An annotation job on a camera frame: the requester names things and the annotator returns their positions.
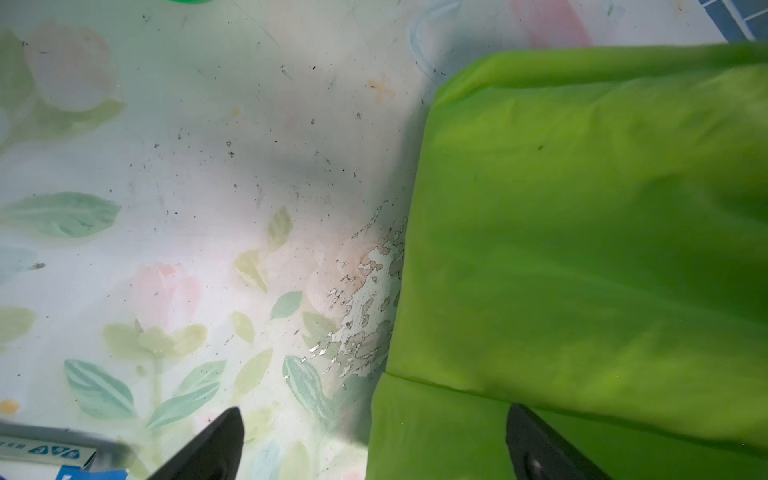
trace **scratched surface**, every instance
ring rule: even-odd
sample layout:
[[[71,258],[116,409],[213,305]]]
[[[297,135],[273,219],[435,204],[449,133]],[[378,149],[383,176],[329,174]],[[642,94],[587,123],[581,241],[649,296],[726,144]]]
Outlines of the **scratched surface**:
[[[7,0],[0,28],[0,417],[120,439],[132,478],[232,405],[238,478],[363,478],[435,89],[502,49],[723,40],[697,0]]]

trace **folded green fabric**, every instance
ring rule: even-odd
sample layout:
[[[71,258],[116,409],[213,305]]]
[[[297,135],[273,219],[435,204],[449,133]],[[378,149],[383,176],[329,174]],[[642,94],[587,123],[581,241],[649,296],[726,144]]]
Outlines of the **folded green fabric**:
[[[768,45],[506,52],[430,111],[387,372],[763,455],[766,293]]]

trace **light blue curved line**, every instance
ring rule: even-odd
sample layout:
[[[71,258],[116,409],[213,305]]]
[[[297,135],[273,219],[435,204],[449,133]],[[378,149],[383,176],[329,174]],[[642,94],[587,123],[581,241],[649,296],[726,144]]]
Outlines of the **light blue curved line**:
[[[424,25],[424,22],[430,18],[438,18],[443,15],[448,15],[455,10],[458,10],[461,6],[462,0],[451,0],[450,2],[442,3],[419,15],[411,26],[411,31],[409,33],[411,54],[418,62],[419,68],[421,68],[421,70],[430,78],[437,79],[440,75],[438,72],[435,72],[436,66],[427,59],[427,56],[422,50],[422,26]]]

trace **flower stem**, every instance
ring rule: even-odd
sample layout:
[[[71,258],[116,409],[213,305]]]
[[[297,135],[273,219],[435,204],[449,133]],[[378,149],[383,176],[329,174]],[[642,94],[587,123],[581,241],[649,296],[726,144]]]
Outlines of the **flower stem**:
[[[163,402],[163,359],[159,355],[152,357],[152,407],[153,412]],[[161,454],[161,434],[159,429],[152,429],[152,461],[159,467],[163,465]]]

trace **green fabric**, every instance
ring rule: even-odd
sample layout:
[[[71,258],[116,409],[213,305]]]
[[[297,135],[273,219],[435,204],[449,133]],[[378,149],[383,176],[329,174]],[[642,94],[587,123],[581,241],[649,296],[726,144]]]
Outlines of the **green fabric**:
[[[427,120],[369,478],[509,478],[427,473],[444,461],[427,438],[456,455],[494,428],[478,397],[571,414],[582,448],[688,438],[768,478],[766,293],[768,45],[483,59]],[[654,475],[716,478],[690,468]]]

